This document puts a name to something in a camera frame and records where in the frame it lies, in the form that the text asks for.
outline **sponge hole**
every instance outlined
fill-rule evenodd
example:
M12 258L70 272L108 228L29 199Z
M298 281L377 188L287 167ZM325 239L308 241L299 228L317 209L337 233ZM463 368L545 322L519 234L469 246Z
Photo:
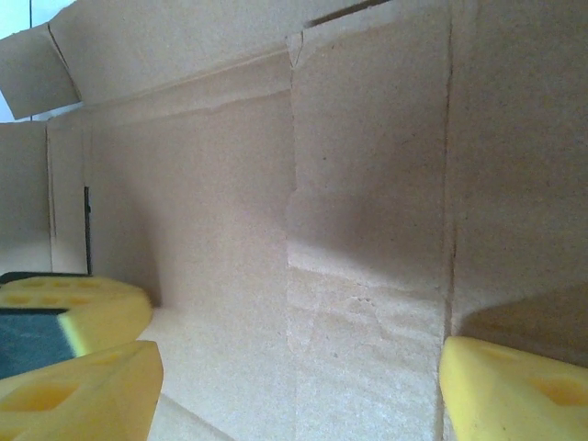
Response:
M87 305L88 303L90 303L90 299L87 299L86 297L71 297L69 298L69 303L72 306L82 306L82 305Z
M23 288L40 288L43 285L45 285L45 282L41 280L31 280L29 282L23 282L21 286Z
M588 406L588 388L576 379L532 378L529 383L559 406Z
M21 386L0 401L4 412L44 412L55 409L74 393L79 384L43 382Z
M30 297L25 296L6 296L5 302L9 305L26 305L30 302Z
M57 297L42 297L40 302L43 305L55 305L59 302L59 298L57 298Z
M100 288L97 282L77 282L78 288Z

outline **corrugated cardboard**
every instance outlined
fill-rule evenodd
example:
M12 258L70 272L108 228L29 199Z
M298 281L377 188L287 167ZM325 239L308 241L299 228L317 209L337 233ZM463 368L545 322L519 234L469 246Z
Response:
M85 100L124 99L48 123L51 256L79 262L90 186L96 272L161 305L150 439L453 440L449 334L588 366L585 8L401 0L267 38L271 7L249 32L209 6L219 45L181 2L57 17Z
M0 89L15 119L80 100L48 24L3 39Z

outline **yellow foam block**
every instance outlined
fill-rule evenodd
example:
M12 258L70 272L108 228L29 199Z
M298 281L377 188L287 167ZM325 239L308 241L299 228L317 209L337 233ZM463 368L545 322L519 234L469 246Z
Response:
M588 369L449 337L439 381L459 441L588 440Z
M0 289L0 308L68 310L58 321L76 356L135 340L153 316L142 289L103 277L33 277L7 283Z
M0 380L2 441L144 441L163 381L154 342Z

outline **dark green scouring pad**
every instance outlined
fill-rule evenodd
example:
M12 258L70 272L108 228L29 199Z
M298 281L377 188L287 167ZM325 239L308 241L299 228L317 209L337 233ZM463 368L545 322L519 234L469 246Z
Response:
M0 379L74 358L57 321L65 311L0 308Z

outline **brown cardboard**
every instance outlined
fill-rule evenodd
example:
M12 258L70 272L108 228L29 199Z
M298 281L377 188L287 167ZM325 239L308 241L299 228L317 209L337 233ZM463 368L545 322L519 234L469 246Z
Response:
M459 3L453 332L588 366L587 4Z
M356 3L78 0L51 21L51 31L85 103L96 104L216 70Z
M47 127L54 267L88 185L96 272L160 305L152 441L454 440L449 334L586 365L585 2L142 5L51 23L117 101Z
M0 124L0 274L50 271L45 125Z
M80 101L47 23L3 39L0 59L0 89L15 119Z

